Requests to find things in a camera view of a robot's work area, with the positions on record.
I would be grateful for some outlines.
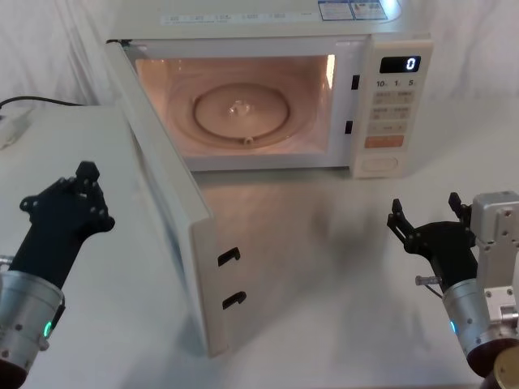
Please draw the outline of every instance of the open microwave door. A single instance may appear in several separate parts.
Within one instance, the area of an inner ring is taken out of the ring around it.
[[[105,45],[118,103],[139,144],[148,183],[161,198],[160,210],[178,246],[195,323],[209,356],[227,348],[218,277],[214,216],[166,134],[122,46]]]

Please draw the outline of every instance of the black cable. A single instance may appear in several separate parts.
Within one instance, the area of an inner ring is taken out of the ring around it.
[[[436,292],[433,288],[431,288],[431,286],[429,285],[423,285],[425,286],[427,289],[429,289],[431,292],[433,292],[436,296],[438,296],[439,298],[444,298],[441,294],[439,294],[438,292]]]
[[[17,96],[12,97],[10,99],[4,100],[0,102],[0,109],[5,104],[12,103],[13,101],[21,101],[21,100],[36,100],[36,101],[44,101],[46,103],[53,103],[58,105],[66,105],[68,107],[80,107],[82,104],[76,104],[76,103],[69,103],[68,101],[61,101],[61,100],[55,100],[55,99],[48,99],[47,97],[39,97],[39,96]]]

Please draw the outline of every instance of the white table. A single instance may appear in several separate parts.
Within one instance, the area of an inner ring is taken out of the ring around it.
[[[414,277],[427,261],[385,227],[393,198],[411,223],[454,220],[456,190],[519,191],[519,100],[422,104],[411,173],[355,181],[341,170],[204,173],[222,248],[239,246],[227,310],[233,351],[202,355],[182,283],[112,108],[34,111],[0,151],[0,254],[27,232],[18,209],[83,160],[96,161],[113,232],[87,240],[66,281],[67,311],[25,388],[346,388],[474,384],[441,301]]]

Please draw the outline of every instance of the white microwave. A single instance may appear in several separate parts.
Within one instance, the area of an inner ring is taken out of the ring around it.
[[[402,174],[431,60],[423,26],[404,0],[124,2],[106,59],[208,355],[246,293],[222,292],[239,250],[217,247],[191,172]]]

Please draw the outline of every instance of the microwave control panel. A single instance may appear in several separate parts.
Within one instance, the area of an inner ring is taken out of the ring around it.
[[[352,131],[354,177],[402,175],[431,53],[430,39],[371,38]]]

